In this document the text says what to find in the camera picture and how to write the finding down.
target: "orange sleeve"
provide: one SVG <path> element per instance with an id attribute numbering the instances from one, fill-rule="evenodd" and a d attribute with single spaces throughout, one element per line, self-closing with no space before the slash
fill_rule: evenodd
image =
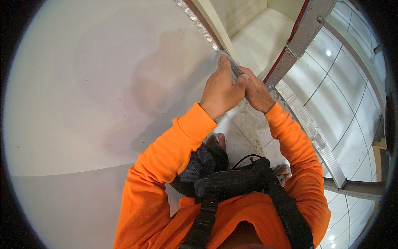
<path id="1" fill-rule="evenodd" d="M 271 135 L 279 140 L 281 153 L 291 164 L 292 177 L 286 182 L 286 191 L 295 198 L 297 208 L 311 228 L 317 247 L 326 234 L 330 210 L 323 188 L 322 166 L 312 142 L 292 119 L 292 114 L 276 103 L 265 114 Z"/>
<path id="2" fill-rule="evenodd" d="M 172 182 L 217 126 L 195 103 L 153 142 L 129 169 L 123 190 L 114 248 L 151 248 L 171 221 L 165 183 Z"/>

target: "person's left hand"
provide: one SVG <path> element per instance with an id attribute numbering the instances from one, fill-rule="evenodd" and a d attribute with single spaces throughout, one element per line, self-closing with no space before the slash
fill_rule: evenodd
<path id="1" fill-rule="evenodd" d="M 231 64 L 225 56 L 220 56 L 219 67 L 206 82 L 199 105 L 215 120 L 245 97 L 248 79 L 247 74 L 242 74 L 233 84 Z"/>

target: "red wire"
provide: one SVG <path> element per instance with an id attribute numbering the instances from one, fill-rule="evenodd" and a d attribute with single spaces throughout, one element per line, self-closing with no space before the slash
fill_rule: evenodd
<path id="1" fill-rule="evenodd" d="M 296 19 L 296 22 L 292 28 L 292 32 L 290 33 L 290 37 L 287 40 L 287 44 L 290 43 L 290 41 L 292 40 L 293 36 L 295 35 L 296 31 L 297 31 L 297 27 L 301 22 L 302 16 L 304 15 L 305 10 L 307 9 L 308 3 L 310 2 L 310 0 L 305 0 L 304 4 L 301 7 L 300 13 L 298 14 L 298 17 Z M 274 71 L 276 65 L 278 64 L 278 62 L 281 60 L 282 55 L 285 53 L 285 49 L 282 50 L 281 54 L 279 55 L 279 57 L 276 59 L 274 65 L 272 66 L 271 70 L 268 72 L 267 76 L 265 77 L 265 79 L 263 80 L 263 82 L 265 83 L 269 76 L 271 75 L 271 73 Z"/>

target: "wrist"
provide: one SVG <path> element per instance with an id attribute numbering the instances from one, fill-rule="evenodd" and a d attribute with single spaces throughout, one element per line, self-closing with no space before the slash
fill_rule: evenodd
<path id="1" fill-rule="evenodd" d="M 262 113 L 266 114 L 267 112 L 269 112 L 269 110 L 271 110 L 273 108 L 273 106 L 275 105 L 275 101 L 274 100 L 270 100 L 267 101 L 264 105 L 263 108 L 261 110 Z"/>
<path id="2" fill-rule="evenodd" d="M 199 106 L 207 113 L 207 115 L 213 119 L 216 120 L 220 115 L 217 115 L 217 113 L 214 111 L 214 108 L 211 106 L 207 105 L 206 103 L 198 103 Z"/>

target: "safety harness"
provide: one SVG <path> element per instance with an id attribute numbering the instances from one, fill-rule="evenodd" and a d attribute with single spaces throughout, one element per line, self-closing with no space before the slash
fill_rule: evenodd
<path id="1" fill-rule="evenodd" d="M 204 249 L 216 221 L 218 203 L 229 198 L 258 191 L 268 194 L 278 212 L 292 249 L 313 249 L 314 241 L 307 222 L 301 216 L 296 200 L 290 198 L 272 173 L 265 157 L 240 168 L 219 171 L 195 182 L 196 203 L 201 212 L 196 216 L 180 249 Z"/>

